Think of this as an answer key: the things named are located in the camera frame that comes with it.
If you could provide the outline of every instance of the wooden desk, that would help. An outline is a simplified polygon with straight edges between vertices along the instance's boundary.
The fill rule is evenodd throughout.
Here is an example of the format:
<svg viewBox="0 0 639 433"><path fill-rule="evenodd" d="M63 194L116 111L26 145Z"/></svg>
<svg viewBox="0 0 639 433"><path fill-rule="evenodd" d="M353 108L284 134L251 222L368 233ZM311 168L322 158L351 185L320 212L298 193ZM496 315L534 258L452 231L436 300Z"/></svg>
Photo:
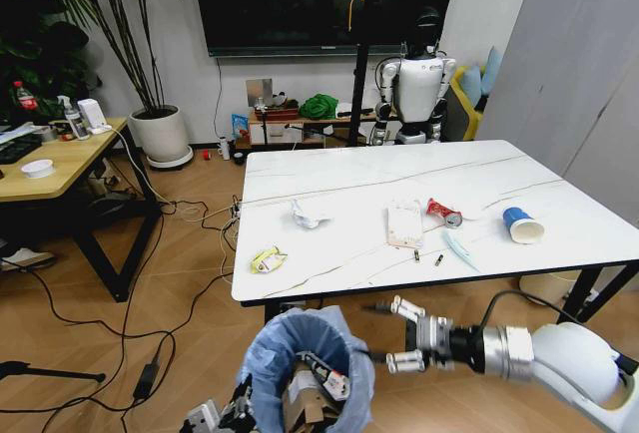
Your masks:
<svg viewBox="0 0 639 433"><path fill-rule="evenodd" d="M93 163L101 156L106 155L121 140L114 132L106 132L92 136L86 141L46 143L17 163L1 166L5 177L0 179L0 208L12 213L26 205L42 207L46 212L53 210L54 212L76 213L65 220L65 226L113 298L116 301L126 301L129 298L131 280L140 264L142 254L161 212L153 191L147 185L149 178L144 164L140 160L138 150L135 148L131 132L129 132L127 119L110 118L107 121L114 130L122 134L130 147L132 156L130 162L138 167L137 169L133 168L133 172L144 193L143 200L126 202L119 211L105 218L82 208L78 211L79 206L64 195L76 183L83 181L88 176ZM42 179L26 178L20 168L38 159L51 159L56 171L51 176ZM144 221L138 230L122 270L118 272L93 236L93 229L97 225L108 224L121 217L143 217Z"/></svg>
<svg viewBox="0 0 639 433"><path fill-rule="evenodd" d="M126 127L127 119L109 119L109 124L120 132ZM1 166L4 179L0 180L0 202L37 201L59 197L115 138L114 132L107 132L92 136L86 141L47 142L15 164ZM51 159L56 172L42 179L25 177L20 171L22 166L40 159Z"/></svg>

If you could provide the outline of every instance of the red bottle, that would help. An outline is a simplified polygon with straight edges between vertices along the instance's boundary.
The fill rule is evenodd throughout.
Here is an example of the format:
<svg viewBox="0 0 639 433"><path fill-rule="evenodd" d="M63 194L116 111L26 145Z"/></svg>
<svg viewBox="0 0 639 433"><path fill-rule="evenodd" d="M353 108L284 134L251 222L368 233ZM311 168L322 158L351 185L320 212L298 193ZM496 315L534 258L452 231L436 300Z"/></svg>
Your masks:
<svg viewBox="0 0 639 433"><path fill-rule="evenodd" d="M16 98L23 109L35 111L38 109L38 101L28 90L22 87L22 81L15 81L13 87L16 88Z"/></svg>

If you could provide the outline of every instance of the spray bottle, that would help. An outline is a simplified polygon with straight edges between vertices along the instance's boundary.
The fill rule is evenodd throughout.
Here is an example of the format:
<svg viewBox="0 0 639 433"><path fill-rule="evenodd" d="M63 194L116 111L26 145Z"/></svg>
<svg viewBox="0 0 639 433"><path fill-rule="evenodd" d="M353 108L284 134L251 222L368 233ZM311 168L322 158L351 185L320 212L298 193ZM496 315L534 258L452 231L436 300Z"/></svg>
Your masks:
<svg viewBox="0 0 639 433"><path fill-rule="evenodd" d="M71 130L76 138L79 141L86 141L89 139L91 136L87 132L87 128L84 127L82 115L80 114L80 111L73 107L71 99L67 96L58 96L58 103L64 106L64 117L66 117L67 121L69 121Z"/></svg>

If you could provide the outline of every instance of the crumpled paper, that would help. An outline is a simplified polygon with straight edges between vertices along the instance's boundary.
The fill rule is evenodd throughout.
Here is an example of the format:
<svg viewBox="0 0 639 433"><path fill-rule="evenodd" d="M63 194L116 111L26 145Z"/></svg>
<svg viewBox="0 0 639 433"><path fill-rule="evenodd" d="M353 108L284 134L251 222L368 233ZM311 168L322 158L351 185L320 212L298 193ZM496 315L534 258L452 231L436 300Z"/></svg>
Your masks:
<svg viewBox="0 0 639 433"><path fill-rule="evenodd" d="M299 226L304 228L315 228L321 222L331 219L325 212L309 206L301 206L297 199L291 202L291 207L293 209L293 219Z"/></svg>

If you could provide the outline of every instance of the plastic bag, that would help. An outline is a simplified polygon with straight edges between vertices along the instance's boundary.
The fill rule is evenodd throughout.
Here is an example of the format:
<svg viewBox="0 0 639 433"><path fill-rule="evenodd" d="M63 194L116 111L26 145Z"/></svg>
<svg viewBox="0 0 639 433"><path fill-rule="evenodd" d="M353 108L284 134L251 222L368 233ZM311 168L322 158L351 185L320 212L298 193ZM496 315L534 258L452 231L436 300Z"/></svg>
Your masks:
<svg viewBox="0 0 639 433"><path fill-rule="evenodd" d="M350 379L350 396L330 433L355 433L370 422L375 373L370 359L356 349L366 344L350 334L338 306L322 310L294 308L278 315L247 350L238 382L253 374L251 397L262 433L284 431L282 393L291 378L295 355L309 350Z"/></svg>

